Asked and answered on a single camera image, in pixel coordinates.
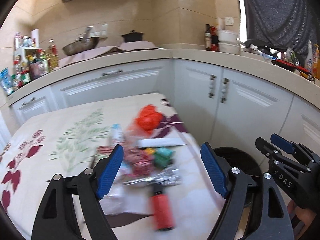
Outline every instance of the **cabinet drawer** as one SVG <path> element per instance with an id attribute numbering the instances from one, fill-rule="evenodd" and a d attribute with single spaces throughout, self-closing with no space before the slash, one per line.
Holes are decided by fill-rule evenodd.
<path id="1" fill-rule="evenodd" d="M 58 109 L 49 86 L 20 99 L 12 108 L 21 125 L 33 116 Z"/>
<path id="2" fill-rule="evenodd" d="M 169 60 L 135 62 L 101 68 L 52 85 L 60 109 L 112 98 L 158 93 L 171 83 Z"/>

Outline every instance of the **blue plastic packet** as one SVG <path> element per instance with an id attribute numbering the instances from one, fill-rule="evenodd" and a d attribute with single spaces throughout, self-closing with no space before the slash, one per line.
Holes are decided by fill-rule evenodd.
<path id="1" fill-rule="evenodd" d="M 9 75 L 8 68 L 5 68 L 0 72 L 0 80 L 0 85 L 3 88 L 4 92 L 7 94 L 7 96 L 11 95 L 14 90 L 12 85 L 12 78 Z"/>

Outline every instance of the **table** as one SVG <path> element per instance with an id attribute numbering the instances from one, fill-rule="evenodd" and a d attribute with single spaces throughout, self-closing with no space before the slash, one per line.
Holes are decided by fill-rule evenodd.
<path id="1" fill-rule="evenodd" d="M 175 229 L 155 232 L 148 206 L 150 188 L 126 188 L 127 213 L 142 214 L 142 219 L 113 228 L 119 240 L 130 239 L 207 239 L 223 207 L 200 158 L 200 148 L 184 128 L 183 122 L 162 94 L 146 94 L 88 103 L 30 118 L 15 133 L 5 148 L 0 163 L 1 202 L 21 234 L 28 240 L 48 181 L 56 173 L 78 175 L 90 165 L 98 146 L 108 145 L 110 127 L 119 123 L 124 130 L 139 110 L 153 104 L 165 117 L 165 126 L 153 136 L 180 137 L 187 144 L 174 147 L 175 164 L 183 183 L 166 187 Z M 91 239 L 83 223 L 79 203 L 75 209 L 79 227 Z"/>

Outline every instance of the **silver screw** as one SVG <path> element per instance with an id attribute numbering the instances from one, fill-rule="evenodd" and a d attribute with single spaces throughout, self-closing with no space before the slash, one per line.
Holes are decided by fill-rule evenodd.
<path id="1" fill-rule="evenodd" d="M 266 178 L 266 179 L 271 179 L 271 175 L 269 173 L 264 173 L 263 176 Z"/>
<path id="2" fill-rule="evenodd" d="M 240 170 L 239 170 L 239 168 L 237 168 L 237 167 L 233 167 L 233 168 L 231 169 L 231 171 L 232 171 L 233 173 L 235 173 L 235 174 L 239 174 L 239 173 L 240 173 Z"/>
<path id="3" fill-rule="evenodd" d="M 61 175 L 60 174 L 56 174 L 53 176 L 53 180 L 59 180 L 61 179 Z"/>
<path id="4" fill-rule="evenodd" d="M 86 174 L 86 175 L 90 175 L 92 173 L 93 173 L 93 169 L 91 169 L 91 168 L 87 168 L 84 170 L 84 174 Z"/>

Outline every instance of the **dark curtain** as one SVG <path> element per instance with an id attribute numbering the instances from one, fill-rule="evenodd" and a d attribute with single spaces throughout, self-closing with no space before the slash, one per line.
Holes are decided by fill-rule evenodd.
<path id="1" fill-rule="evenodd" d="M 320 41 L 320 17 L 308 0 L 244 0 L 247 39 L 308 54 L 308 41 Z"/>

